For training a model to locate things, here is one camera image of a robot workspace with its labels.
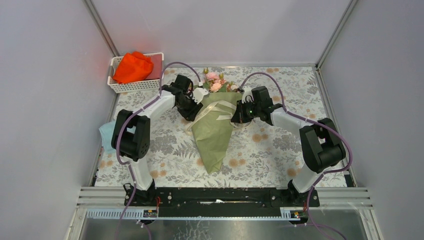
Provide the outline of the olive green wrapping paper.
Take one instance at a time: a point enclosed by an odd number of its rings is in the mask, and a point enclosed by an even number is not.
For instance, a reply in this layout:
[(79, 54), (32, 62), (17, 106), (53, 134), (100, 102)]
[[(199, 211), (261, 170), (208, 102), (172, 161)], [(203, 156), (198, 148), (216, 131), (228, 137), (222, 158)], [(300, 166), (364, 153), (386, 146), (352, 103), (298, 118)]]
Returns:
[(236, 111), (239, 92), (213, 92), (201, 103), (202, 109), (195, 120), (186, 126), (185, 132), (194, 141), (208, 174), (220, 171), (235, 126), (231, 118)]

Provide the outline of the pink fake flower bunch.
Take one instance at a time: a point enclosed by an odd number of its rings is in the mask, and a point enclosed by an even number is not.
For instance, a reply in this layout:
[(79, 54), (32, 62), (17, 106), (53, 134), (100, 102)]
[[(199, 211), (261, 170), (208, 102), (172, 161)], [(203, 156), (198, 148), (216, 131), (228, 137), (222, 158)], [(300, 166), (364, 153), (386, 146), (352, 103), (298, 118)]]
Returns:
[(203, 69), (203, 78), (197, 87), (206, 89), (210, 93), (237, 93), (239, 86), (233, 81), (227, 81), (223, 73), (212, 72), (208, 68)]

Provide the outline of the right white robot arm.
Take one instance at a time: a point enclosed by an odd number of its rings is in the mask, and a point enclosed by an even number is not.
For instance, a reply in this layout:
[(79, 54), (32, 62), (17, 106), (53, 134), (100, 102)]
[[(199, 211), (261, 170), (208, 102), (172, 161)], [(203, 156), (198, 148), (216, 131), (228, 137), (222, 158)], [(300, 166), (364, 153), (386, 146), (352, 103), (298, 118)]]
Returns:
[(293, 206), (301, 205), (307, 199), (306, 192), (324, 171), (346, 157), (346, 149), (333, 121), (323, 118), (315, 122), (288, 111), (283, 104), (273, 103), (265, 86), (240, 91), (242, 98), (236, 103), (232, 123), (245, 124), (259, 118), (299, 137), (304, 166), (288, 185), (291, 189), (286, 198)]

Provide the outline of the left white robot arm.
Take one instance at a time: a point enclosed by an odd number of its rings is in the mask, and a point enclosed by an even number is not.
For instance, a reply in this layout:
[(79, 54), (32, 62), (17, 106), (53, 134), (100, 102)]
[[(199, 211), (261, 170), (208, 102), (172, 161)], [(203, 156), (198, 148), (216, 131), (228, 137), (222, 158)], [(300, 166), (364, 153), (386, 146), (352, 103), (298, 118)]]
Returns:
[(135, 197), (142, 205), (148, 206), (155, 200), (155, 192), (150, 188), (154, 180), (144, 159), (150, 148), (151, 123), (172, 108), (186, 121), (193, 122), (203, 107), (201, 101), (209, 93), (202, 86), (194, 87), (188, 77), (179, 74), (139, 110), (118, 112), (111, 146), (116, 150), (119, 163), (129, 166), (137, 189)]

